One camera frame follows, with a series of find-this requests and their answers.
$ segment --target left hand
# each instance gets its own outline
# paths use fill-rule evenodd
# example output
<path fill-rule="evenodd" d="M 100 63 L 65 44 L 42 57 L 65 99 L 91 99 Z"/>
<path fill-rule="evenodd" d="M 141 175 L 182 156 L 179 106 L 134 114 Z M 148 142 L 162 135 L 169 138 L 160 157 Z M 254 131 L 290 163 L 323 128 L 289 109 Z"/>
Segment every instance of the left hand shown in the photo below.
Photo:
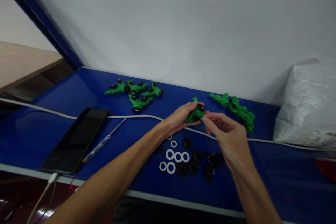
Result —
<path fill-rule="evenodd" d="M 189 113 L 196 108 L 197 104 L 198 104 L 197 101 L 188 102 L 187 104 L 184 104 L 181 107 L 179 107 L 177 110 L 174 111 L 173 114 L 171 114 L 165 120 L 162 121 L 162 123 L 168 127 L 167 137 L 174 135 L 176 132 L 180 131 L 185 127 L 198 125 L 201 123 L 201 121 L 196 121 L 192 123 L 184 122 Z"/>

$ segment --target green y connector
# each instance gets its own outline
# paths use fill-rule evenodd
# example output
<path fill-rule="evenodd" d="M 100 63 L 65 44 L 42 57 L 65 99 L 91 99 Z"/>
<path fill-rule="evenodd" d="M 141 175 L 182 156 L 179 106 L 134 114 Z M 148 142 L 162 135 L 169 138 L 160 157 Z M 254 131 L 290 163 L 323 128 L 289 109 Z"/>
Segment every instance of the green y connector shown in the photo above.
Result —
<path fill-rule="evenodd" d="M 145 107 L 151 101 L 154 100 L 153 97 L 144 97 L 141 100 L 138 100 L 135 94 L 129 94 L 128 96 L 129 96 L 129 100 L 133 104 L 132 111 L 134 113 L 140 113 L 143 107 Z"/>
<path fill-rule="evenodd" d="M 139 91 L 144 90 L 148 87 L 148 83 L 144 84 L 144 82 L 139 82 L 137 85 L 134 84 L 132 80 L 127 81 L 129 87 L 131 88 L 130 92 L 132 95 L 136 95 Z"/>
<path fill-rule="evenodd" d="M 209 94 L 209 96 L 214 99 L 216 102 L 219 102 L 222 107 L 226 107 L 229 106 L 230 102 L 229 102 L 229 95 L 228 93 L 223 94 L 223 96 L 219 95 L 219 94 Z"/>
<path fill-rule="evenodd" d="M 121 79 L 117 80 L 117 85 L 112 85 L 109 87 L 110 90 L 105 91 L 105 95 L 114 95 L 120 92 L 128 93 L 130 91 L 130 87 L 125 85 Z"/>
<path fill-rule="evenodd" d="M 248 132 L 253 133 L 253 128 L 254 128 L 254 119 L 256 116 L 247 110 L 245 106 L 240 106 L 239 105 L 239 100 L 237 99 L 236 96 L 232 97 L 232 101 L 229 105 L 230 111 L 234 113 L 237 117 L 240 117 L 244 120 L 245 122 L 245 127 Z"/>
<path fill-rule="evenodd" d="M 147 92 L 142 93 L 142 97 L 150 97 L 150 96 L 162 96 L 163 90 L 157 87 L 158 85 L 155 82 L 152 82 L 152 87 L 147 89 Z"/>
<path fill-rule="evenodd" d="M 204 107 L 202 104 L 198 103 L 197 107 L 187 116 L 184 122 L 193 123 L 199 121 L 204 115 Z"/>

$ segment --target green pipe fitting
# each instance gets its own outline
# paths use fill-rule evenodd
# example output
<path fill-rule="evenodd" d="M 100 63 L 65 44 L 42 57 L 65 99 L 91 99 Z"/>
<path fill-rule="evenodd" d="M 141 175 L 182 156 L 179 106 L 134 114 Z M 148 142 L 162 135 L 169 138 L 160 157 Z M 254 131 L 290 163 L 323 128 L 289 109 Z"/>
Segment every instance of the green pipe fitting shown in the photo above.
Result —
<path fill-rule="evenodd" d="M 254 128 L 254 119 L 256 119 L 256 116 L 248 111 L 248 109 L 245 106 L 239 105 L 239 100 L 236 96 L 232 97 L 232 101 L 230 103 L 230 111 L 234 113 L 237 117 L 240 117 L 243 119 L 245 123 L 245 127 L 248 132 L 253 133 Z"/>
<path fill-rule="evenodd" d="M 147 92 L 142 93 L 142 97 L 150 97 L 150 96 L 162 96 L 163 90 L 157 87 L 158 85 L 155 82 L 152 82 L 152 87 L 147 89 Z"/>
<path fill-rule="evenodd" d="M 130 91 L 130 87 L 125 85 L 121 79 L 117 80 L 117 85 L 112 85 L 109 89 L 110 90 L 104 92 L 105 95 L 114 95 L 121 92 L 128 93 Z"/>
<path fill-rule="evenodd" d="M 132 95 L 136 95 L 139 91 L 144 90 L 148 87 L 148 83 L 144 84 L 144 82 L 139 82 L 137 85 L 134 84 L 132 80 L 127 81 L 129 87 L 131 88 L 130 92 Z"/>
<path fill-rule="evenodd" d="M 142 108 L 148 105 L 151 101 L 154 100 L 153 97 L 144 97 L 141 100 L 137 99 L 135 94 L 129 94 L 129 100 L 133 104 L 132 111 L 134 113 L 140 113 Z"/>
<path fill-rule="evenodd" d="M 196 121 L 200 121 L 202 117 L 205 115 L 204 107 L 202 104 L 198 103 L 197 107 L 187 116 L 185 119 L 185 123 L 193 123 Z"/>
<path fill-rule="evenodd" d="M 230 102 L 229 102 L 229 95 L 228 93 L 223 94 L 223 96 L 219 95 L 219 94 L 209 94 L 209 96 L 214 99 L 216 102 L 219 102 L 221 104 L 222 107 L 226 107 L 229 106 Z"/>

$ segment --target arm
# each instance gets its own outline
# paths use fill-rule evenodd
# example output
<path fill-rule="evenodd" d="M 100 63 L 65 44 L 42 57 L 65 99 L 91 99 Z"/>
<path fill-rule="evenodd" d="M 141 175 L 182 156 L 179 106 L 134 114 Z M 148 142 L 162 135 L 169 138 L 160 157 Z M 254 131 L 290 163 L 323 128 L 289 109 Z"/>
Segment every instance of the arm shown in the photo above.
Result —
<path fill-rule="evenodd" d="M 214 133 L 218 140 L 236 184 L 246 221 L 250 224 L 282 223 L 254 165 L 245 127 L 221 113 L 208 113 L 203 122 L 208 134 Z"/>
<path fill-rule="evenodd" d="M 187 103 L 157 124 L 89 178 L 45 223 L 98 223 L 115 206 L 164 139 L 187 126 L 200 123 L 183 123 L 196 106 L 197 102 Z"/>

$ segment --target wooden shelf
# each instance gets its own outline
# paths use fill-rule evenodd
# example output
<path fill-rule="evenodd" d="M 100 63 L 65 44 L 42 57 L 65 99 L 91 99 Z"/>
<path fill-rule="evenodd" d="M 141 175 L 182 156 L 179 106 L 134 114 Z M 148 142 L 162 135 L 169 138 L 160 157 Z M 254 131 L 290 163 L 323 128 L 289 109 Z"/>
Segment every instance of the wooden shelf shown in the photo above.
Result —
<path fill-rule="evenodd" d="M 54 51 L 0 41 L 0 92 L 5 92 L 63 61 Z"/>

